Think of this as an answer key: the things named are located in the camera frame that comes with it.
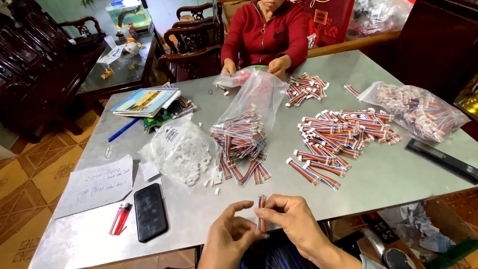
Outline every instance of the smartphone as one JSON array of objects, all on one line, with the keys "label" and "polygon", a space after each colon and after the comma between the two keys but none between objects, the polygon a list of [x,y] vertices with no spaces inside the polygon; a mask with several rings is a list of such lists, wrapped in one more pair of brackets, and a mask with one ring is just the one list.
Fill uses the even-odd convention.
[{"label": "smartphone", "polygon": [[138,240],[141,243],[164,233],[168,229],[166,212],[159,190],[159,184],[154,183],[134,193],[136,210],[136,225]]}]

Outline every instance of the stainless steel table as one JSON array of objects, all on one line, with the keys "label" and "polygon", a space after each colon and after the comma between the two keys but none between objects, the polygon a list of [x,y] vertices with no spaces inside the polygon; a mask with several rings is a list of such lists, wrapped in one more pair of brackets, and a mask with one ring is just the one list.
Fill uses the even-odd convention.
[{"label": "stainless steel table", "polygon": [[[199,245],[205,243],[209,226],[227,205],[240,200],[255,201],[260,193],[304,196],[315,218],[325,220],[473,187],[437,165],[406,151],[405,146],[412,136],[396,124],[392,124],[393,130],[403,137],[403,141],[394,146],[373,142],[359,159],[351,160],[353,169],[345,178],[330,174],[342,184],[339,191],[333,191],[325,184],[311,186],[285,163],[287,158],[293,156],[294,149],[305,149],[297,130],[301,118],[314,116],[325,109],[337,111],[370,107],[369,104],[358,102],[343,88],[344,84],[352,84],[358,91],[363,91],[377,80],[395,84],[400,82],[360,51],[307,59],[296,70],[296,73],[303,72],[318,75],[330,82],[330,87],[326,91],[327,97],[321,101],[306,100],[300,107],[292,108],[284,106],[286,98],[282,101],[274,132],[269,136],[268,157],[264,163],[272,174],[271,179],[262,185],[249,181],[244,187],[237,186],[234,180],[228,180],[220,186],[221,194],[216,196],[213,188],[200,188],[190,193],[187,187],[163,178],[169,223],[166,233],[145,244],[138,242],[133,210],[126,222],[128,228],[120,236],[108,235],[121,203],[118,202],[51,220],[30,268],[90,267]],[[202,129],[207,133],[229,106],[235,93],[231,92],[225,97],[222,90],[212,86],[213,80],[214,77],[211,77],[175,84],[186,97],[198,104],[193,121],[202,122]],[[208,94],[209,89],[213,90],[213,94]],[[134,125],[113,141],[112,157],[104,157],[109,145],[107,138],[130,121],[113,115],[110,109],[128,95],[125,92],[111,97],[76,170],[113,162],[126,154],[132,155],[135,160],[140,159],[138,150],[152,137],[152,134],[143,132],[142,124]],[[461,130],[437,148],[478,167],[478,144]],[[248,163],[243,164],[240,169],[247,169],[247,166]],[[136,175],[133,192],[126,197],[125,202],[133,203],[133,193],[148,184],[151,183],[145,182],[142,175]],[[241,211],[238,215],[257,221],[252,209]]]}]

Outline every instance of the red lighter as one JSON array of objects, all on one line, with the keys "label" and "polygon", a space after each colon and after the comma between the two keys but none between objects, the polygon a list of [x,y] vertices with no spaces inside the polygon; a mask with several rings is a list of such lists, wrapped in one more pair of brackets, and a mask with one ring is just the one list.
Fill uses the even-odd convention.
[{"label": "red lighter", "polygon": [[111,226],[111,229],[109,230],[110,235],[120,235],[121,232],[124,230],[123,226],[126,222],[126,219],[128,218],[128,215],[130,214],[130,203],[125,203],[122,204],[118,212],[116,213],[115,220],[113,222],[113,225]]}]

